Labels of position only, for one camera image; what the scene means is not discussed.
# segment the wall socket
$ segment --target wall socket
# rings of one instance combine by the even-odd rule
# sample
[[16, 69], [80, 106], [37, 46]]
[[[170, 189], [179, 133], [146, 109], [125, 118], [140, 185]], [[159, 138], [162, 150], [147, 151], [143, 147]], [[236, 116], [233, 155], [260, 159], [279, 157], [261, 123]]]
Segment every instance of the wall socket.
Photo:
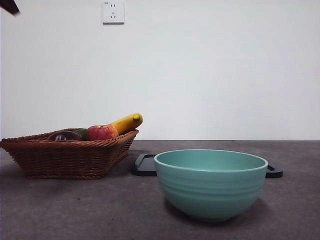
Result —
[[125, 1], [110, 0], [102, 3], [102, 22], [104, 24], [125, 23]]

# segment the gray countertop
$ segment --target gray countertop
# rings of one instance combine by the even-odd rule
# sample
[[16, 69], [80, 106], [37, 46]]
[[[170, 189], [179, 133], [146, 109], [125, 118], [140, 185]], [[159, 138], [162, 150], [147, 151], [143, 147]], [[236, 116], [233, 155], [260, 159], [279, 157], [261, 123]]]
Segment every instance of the gray countertop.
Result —
[[[283, 168], [259, 198], [223, 223], [194, 220], [164, 197], [157, 177], [135, 176], [140, 154], [223, 149]], [[129, 155], [96, 180], [27, 179], [1, 150], [1, 240], [318, 240], [320, 141], [134, 140]]]

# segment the brown basket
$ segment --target brown basket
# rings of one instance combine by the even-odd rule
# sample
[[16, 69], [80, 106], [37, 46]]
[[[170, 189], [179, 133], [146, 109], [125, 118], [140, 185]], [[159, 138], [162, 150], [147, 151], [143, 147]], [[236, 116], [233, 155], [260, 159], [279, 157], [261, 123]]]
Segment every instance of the brown basket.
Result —
[[[62, 129], [74, 131], [80, 128]], [[100, 179], [110, 168], [128, 155], [138, 134], [130, 131], [119, 137], [96, 141], [49, 141], [61, 130], [0, 141], [27, 178]]]

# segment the teal bowl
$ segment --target teal bowl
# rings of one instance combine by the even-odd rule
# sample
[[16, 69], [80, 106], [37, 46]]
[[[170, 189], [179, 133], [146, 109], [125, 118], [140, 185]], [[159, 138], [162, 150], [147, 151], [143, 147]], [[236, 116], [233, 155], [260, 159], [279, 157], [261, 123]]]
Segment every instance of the teal bowl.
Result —
[[154, 157], [168, 201], [192, 218], [223, 222], [247, 210], [263, 187], [268, 162], [214, 149], [166, 151]]

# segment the banana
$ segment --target banana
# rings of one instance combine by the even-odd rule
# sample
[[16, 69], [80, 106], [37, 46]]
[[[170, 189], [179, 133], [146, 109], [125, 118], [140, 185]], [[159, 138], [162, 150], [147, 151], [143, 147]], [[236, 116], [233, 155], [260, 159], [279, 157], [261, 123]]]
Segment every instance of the banana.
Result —
[[142, 115], [138, 112], [135, 112], [121, 119], [113, 121], [111, 124], [114, 125], [119, 135], [122, 135], [136, 129], [142, 124], [142, 122]]

